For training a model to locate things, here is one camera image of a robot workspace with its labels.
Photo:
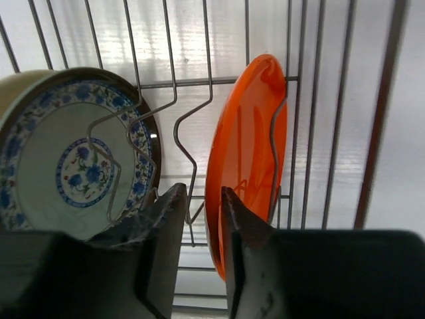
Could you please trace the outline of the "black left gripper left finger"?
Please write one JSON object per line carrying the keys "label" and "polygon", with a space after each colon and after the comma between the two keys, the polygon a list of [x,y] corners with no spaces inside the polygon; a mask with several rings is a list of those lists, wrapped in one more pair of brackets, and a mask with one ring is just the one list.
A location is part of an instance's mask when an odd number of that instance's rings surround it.
{"label": "black left gripper left finger", "polygon": [[124,277],[129,292],[114,299],[118,318],[170,318],[186,212],[187,186],[176,183],[155,203],[96,235],[98,246],[135,255]]}

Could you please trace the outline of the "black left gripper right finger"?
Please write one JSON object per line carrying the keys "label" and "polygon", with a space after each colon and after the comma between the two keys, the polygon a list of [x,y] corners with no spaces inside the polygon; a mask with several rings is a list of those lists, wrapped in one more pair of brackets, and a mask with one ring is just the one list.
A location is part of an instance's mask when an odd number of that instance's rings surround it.
{"label": "black left gripper right finger", "polygon": [[230,187],[221,189],[227,305],[230,318],[260,318],[264,299],[262,249],[274,228]]}

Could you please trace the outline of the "blue floral plate dark rim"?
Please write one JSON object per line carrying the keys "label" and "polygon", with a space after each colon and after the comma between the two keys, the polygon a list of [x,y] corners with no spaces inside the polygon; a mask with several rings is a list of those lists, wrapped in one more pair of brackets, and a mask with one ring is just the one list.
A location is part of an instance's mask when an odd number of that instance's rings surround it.
{"label": "blue floral plate dark rim", "polygon": [[1,228],[89,239],[153,201],[155,118],[134,85],[99,68],[58,71],[1,128]]}

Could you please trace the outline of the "orange plastic plate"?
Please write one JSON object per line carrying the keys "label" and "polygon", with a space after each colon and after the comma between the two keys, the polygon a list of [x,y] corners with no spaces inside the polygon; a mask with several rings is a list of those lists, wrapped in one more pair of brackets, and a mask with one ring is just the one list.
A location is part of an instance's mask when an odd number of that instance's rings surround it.
{"label": "orange plastic plate", "polygon": [[215,269],[225,279],[221,188],[271,222],[288,134],[286,78],[277,58],[257,56],[238,77],[220,114],[205,181],[205,225]]}

